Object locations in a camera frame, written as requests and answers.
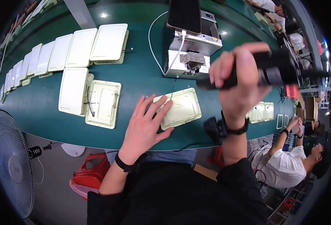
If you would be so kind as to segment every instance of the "hand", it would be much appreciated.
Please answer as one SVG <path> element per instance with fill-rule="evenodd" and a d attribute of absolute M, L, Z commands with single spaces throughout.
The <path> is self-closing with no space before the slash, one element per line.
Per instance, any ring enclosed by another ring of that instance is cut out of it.
<path fill-rule="evenodd" d="M 302 124 L 301 118 L 298 118 L 298 128 L 299 128 L 299 131 L 295 134 L 298 135 L 299 137 L 302 137 L 303 136 L 303 124 Z"/>
<path fill-rule="evenodd" d="M 275 23 L 273 23 L 273 25 L 276 29 L 278 29 L 279 31 L 282 31 L 283 28 L 279 23 L 275 22 Z"/>
<path fill-rule="evenodd" d="M 233 69 L 236 62 L 238 85 L 229 90 L 219 91 L 219 101 L 222 105 L 224 119 L 232 130 L 244 126 L 245 115 L 271 91 L 271 87 L 258 86 L 258 69 L 252 53 L 268 52 L 266 43 L 246 43 L 232 52 L 223 52 L 209 70 L 211 83 L 221 87 Z"/>
<path fill-rule="evenodd" d="M 299 118 L 295 118 L 295 117 L 292 117 L 290 120 L 289 120 L 289 122 L 288 122 L 288 125 L 287 125 L 287 130 L 288 130 L 288 132 L 290 132 L 290 130 L 295 126 L 295 125 L 297 125 L 298 124 L 298 121 L 299 121 Z"/>
<path fill-rule="evenodd" d="M 167 100 L 167 97 L 163 95 L 162 98 L 154 102 L 146 112 L 147 107 L 152 103 L 154 98 L 155 94 L 147 99 L 142 96 L 129 121 L 123 145 L 118 153 L 119 158 L 127 165 L 133 165 L 139 156 L 161 140 L 168 138 L 174 130 L 174 128 L 171 127 L 157 134 L 160 123 L 172 107 L 173 101 L 169 100 L 153 119 L 156 110 Z"/>

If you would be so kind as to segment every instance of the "black shirt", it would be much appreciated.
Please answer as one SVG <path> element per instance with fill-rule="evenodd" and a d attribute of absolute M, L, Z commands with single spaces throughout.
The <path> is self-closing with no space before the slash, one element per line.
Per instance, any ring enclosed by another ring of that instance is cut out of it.
<path fill-rule="evenodd" d="M 267 208 L 250 162 L 226 166 L 218 182 L 173 162 L 143 163 L 123 193 L 88 192 L 90 224 L 266 224 Z"/>

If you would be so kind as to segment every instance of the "pink plastic bag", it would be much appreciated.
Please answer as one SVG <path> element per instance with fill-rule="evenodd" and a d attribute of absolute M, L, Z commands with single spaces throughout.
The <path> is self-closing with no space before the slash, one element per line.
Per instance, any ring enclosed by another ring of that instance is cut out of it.
<path fill-rule="evenodd" d="M 76 193 L 80 194 L 82 197 L 88 198 L 88 191 L 92 191 L 98 193 L 99 189 L 87 187 L 79 184 L 75 184 L 73 179 L 69 181 L 69 186 L 75 191 Z"/>

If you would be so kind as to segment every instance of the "black sleeve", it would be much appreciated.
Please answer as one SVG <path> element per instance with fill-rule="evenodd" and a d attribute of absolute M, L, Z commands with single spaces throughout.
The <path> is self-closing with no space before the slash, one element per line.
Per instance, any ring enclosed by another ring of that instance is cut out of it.
<path fill-rule="evenodd" d="M 112 194 L 109 196 L 102 196 L 95 192 L 88 192 L 88 206 L 87 206 L 87 224 L 108 224 L 115 215 L 118 208 L 122 194 Z"/>
<path fill-rule="evenodd" d="M 227 186 L 237 196 L 244 206 L 244 211 L 254 221 L 264 222 L 268 219 L 268 210 L 260 195 L 255 175 L 248 159 L 224 167 L 217 175 L 217 181 Z"/>

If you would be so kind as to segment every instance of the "phone screen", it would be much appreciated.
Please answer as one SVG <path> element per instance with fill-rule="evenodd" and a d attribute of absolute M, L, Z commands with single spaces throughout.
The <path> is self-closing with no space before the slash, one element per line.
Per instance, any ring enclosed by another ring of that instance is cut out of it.
<path fill-rule="evenodd" d="M 173 28 L 200 34 L 199 0 L 171 0 L 167 22 Z"/>

